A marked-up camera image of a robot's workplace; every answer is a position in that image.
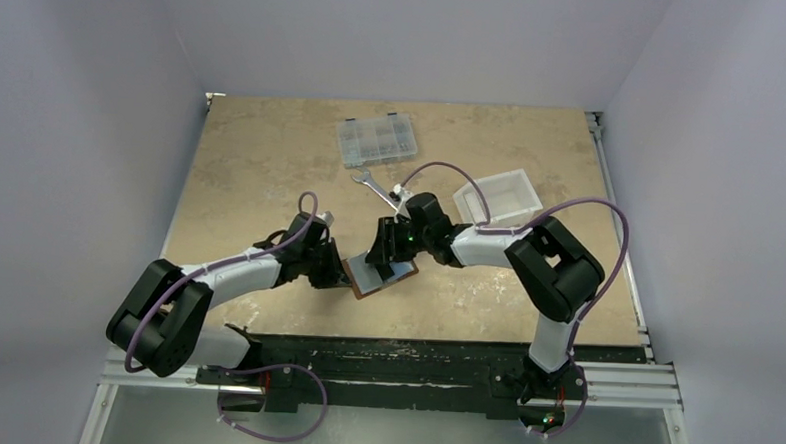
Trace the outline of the brown leather card holder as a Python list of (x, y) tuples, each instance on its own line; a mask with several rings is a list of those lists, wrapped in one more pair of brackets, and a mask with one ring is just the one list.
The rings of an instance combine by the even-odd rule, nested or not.
[(374, 265), (366, 261), (367, 256), (368, 252), (363, 252), (342, 261), (351, 289), (358, 300), (413, 277), (419, 272), (413, 261)]

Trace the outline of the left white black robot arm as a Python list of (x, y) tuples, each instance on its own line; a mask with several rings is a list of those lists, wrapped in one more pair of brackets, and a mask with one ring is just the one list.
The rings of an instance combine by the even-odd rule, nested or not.
[(291, 224), (250, 248), (205, 264), (150, 262), (109, 320), (105, 335), (126, 353), (129, 373), (166, 377), (182, 366), (218, 367), (234, 383), (259, 375), (261, 358), (247, 331), (208, 327), (208, 312), (255, 291), (304, 277), (314, 289), (348, 288), (327, 216), (298, 213)]

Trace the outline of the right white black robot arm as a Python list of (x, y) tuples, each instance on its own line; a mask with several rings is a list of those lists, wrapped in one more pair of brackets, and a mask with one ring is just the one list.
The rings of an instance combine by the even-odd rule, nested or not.
[(452, 268), (494, 266), (515, 273), (539, 312), (523, 374), (538, 396), (562, 384), (580, 322), (614, 280), (551, 211), (515, 230), (480, 229), (453, 223), (428, 192), (404, 199), (400, 214), (379, 218), (364, 262), (387, 280), (392, 265), (421, 252)]

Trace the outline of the white plastic bin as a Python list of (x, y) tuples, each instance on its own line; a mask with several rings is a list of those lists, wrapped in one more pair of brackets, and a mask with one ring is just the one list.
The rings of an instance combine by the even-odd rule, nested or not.
[[(522, 227), (544, 208), (525, 170), (521, 168), (477, 179), (476, 184), (489, 207), (490, 228)], [(479, 224), (486, 220), (482, 202), (470, 182), (466, 182), (453, 194), (453, 200), (463, 222)]]

